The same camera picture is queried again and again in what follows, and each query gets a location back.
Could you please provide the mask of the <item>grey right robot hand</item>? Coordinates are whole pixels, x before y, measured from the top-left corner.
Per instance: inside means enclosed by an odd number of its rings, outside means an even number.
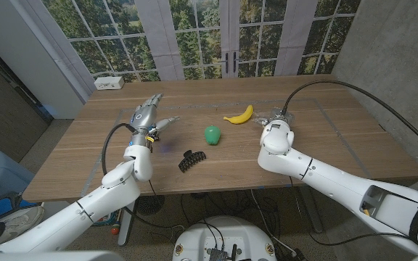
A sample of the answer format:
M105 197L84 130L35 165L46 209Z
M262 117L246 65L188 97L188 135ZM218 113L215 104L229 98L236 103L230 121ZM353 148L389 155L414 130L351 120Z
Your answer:
M271 110L270 115L263 121L264 125L267 125L273 120L282 120L287 124L292 124L295 119L295 116L287 111L284 111L282 108L275 107Z

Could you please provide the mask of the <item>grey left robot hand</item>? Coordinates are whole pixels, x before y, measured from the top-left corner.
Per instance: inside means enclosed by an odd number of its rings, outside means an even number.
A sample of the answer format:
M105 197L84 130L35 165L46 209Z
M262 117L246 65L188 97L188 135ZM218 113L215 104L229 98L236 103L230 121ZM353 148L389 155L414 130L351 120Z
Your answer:
M179 116L156 121L157 107L162 97L162 93L155 94L148 98L142 105L138 106L135 110L134 116L131 118L131 126L140 133L158 136L171 124L179 121Z

